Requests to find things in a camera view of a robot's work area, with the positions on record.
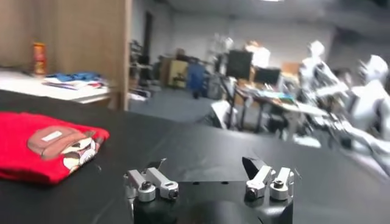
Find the cartoon print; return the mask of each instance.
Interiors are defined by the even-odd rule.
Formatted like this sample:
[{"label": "cartoon print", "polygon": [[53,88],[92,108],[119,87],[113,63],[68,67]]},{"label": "cartoon print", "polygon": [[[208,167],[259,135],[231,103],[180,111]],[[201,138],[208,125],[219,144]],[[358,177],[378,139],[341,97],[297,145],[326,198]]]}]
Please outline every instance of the cartoon print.
[{"label": "cartoon print", "polygon": [[64,155],[63,164],[72,173],[98,152],[103,139],[93,139],[94,134],[94,131],[82,133],[74,128],[50,126],[36,131],[27,146],[43,160]]}]

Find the computer monitor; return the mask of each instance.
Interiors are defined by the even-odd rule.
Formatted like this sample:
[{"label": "computer monitor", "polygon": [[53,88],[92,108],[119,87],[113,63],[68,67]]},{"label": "computer monitor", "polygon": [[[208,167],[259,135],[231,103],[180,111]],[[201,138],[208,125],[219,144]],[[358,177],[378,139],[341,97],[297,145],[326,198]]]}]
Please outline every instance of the computer monitor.
[{"label": "computer monitor", "polygon": [[258,68],[254,81],[272,86],[278,85],[280,72],[281,70],[277,68]]},{"label": "computer monitor", "polygon": [[138,63],[141,65],[148,65],[150,61],[150,58],[148,55],[140,55],[138,57]]},{"label": "computer monitor", "polygon": [[252,65],[253,53],[233,50],[229,52],[226,65],[226,76],[236,79],[248,79]]}]

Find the folded clothes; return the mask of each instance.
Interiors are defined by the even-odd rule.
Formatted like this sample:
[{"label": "folded clothes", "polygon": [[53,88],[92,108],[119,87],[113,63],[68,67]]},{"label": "folded clothes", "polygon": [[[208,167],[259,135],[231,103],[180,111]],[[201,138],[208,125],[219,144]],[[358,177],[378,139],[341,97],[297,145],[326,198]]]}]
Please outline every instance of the folded clothes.
[{"label": "folded clothes", "polygon": [[75,74],[56,73],[53,75],[47,75],[46,77],[57,78],[61,82],[69,82],[75,80],[98,81],[101,79],[101,76],[99,74],[93,72],[80,72]]},{"label": "folded clothes", "polygon": [[92,159],[106,130],[29,113],[0,113],[0,177],[57,184]]}]

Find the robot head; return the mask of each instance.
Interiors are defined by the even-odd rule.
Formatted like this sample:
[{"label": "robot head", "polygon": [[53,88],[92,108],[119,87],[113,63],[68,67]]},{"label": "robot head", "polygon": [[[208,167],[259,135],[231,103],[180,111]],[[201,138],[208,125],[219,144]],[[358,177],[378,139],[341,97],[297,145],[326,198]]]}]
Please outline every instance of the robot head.
[{"label": "robot head", "polygon": [[233,47],[234,41],[231,38],[226,38],[225,40],[225,48],[229,51]]},{"label": "robot head", "polygon": [[379,80],[385,84],[388,73],[388,64],[377,55],[371,55],[367,63],[361,61],[360,78],[363,84],[367,84],[373,80]]},{"label": "robot head", "polygon": [[320,57],[325,51],[324,45],[318,40],[309,44],[308,48],[311,57]]}]

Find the white countertop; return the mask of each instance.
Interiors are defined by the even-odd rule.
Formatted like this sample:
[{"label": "white countertop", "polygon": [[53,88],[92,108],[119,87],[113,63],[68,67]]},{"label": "white countertop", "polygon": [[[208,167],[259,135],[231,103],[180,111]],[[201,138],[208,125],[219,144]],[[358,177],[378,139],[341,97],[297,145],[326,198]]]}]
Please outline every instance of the white countertop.
[{"label": "white countertop", "polygon": [[42,81],[43,79],[30,77],[19,72],[0,71],[1,90],[79,103],[90,103],[109,97],[110,90],[108,88],[72,90],[42,85]]}]

